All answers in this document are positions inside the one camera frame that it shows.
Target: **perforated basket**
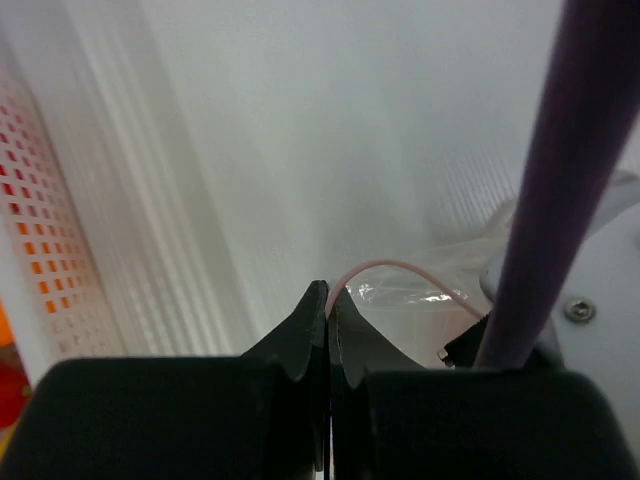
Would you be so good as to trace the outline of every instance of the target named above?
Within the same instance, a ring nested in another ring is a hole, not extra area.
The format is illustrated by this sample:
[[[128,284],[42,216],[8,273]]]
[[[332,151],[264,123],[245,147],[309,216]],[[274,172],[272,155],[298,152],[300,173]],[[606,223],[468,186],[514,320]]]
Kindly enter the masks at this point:
[[[76,356],[124,353],[29,95],[0,73],[0,300],[32,382]]]

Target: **metal screw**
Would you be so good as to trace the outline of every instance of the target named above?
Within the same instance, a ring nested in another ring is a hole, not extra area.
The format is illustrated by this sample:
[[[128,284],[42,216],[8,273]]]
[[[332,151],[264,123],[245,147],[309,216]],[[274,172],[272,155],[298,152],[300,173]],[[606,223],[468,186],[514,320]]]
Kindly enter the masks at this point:
[[[587,298],[572,298],[564,305],[564,315],[573,323],[589,323],[596,316],[596,306]]]

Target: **thin pink wire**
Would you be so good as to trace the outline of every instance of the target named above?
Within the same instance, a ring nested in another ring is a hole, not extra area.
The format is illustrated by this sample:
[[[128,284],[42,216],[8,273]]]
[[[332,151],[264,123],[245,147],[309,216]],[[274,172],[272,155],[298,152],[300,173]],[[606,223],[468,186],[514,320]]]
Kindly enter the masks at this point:
[[[420,267],[416,267],[415,265],[411,265],[410,263],[407,263],[407,262],[402,262],[400,260],[388,260],[388,259],[370,260],[368,262],[361,263],[360,265],[356,265],[347,273],[345,273],[342,277],[340,277],[338,281],[335,283],[335,285],[331,287],[331,290],[329,291],[329,295],[327,296],[327,303],[325,304],[325,307],[324,307],[324,313],[326,317],[329,318],[329,315],[331,315],[331,311],[333,310],[333,307],[336,303],[336,299],[338,298],[338,295],[340,294],[340,291],[347,285],[347,282],[349,280],[351,280],[353,277],[355,277],[359,273],[369,268],[379,267],[381,265],[402,268],[404,270],[408,270],[410,272],[415,273],[416,275],[421,276],[428,282],[433,283],[436,287],[438,287],[444,293],[449,295],[451,297],[451,300],[456,302],[458,305],[460,305],[463,309],[465,309],[474,317],[478,319],[481,319],[482,317],[484,317],[483,313],[477,310],[473,305],[471,305],[464,298],[462,298],[461,295],[454,292],[451,288],[447,287],[444,283],[442,283],[440,280],[438,280],[429,272],[421,269]]]

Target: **purple pole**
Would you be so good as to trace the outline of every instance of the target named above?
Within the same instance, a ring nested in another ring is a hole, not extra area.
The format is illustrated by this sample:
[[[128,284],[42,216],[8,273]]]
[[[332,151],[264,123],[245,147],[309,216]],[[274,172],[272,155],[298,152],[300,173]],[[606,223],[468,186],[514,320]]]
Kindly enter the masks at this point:
[[[640,1],[569,0],[476,367],[528,358],[639,106]]]

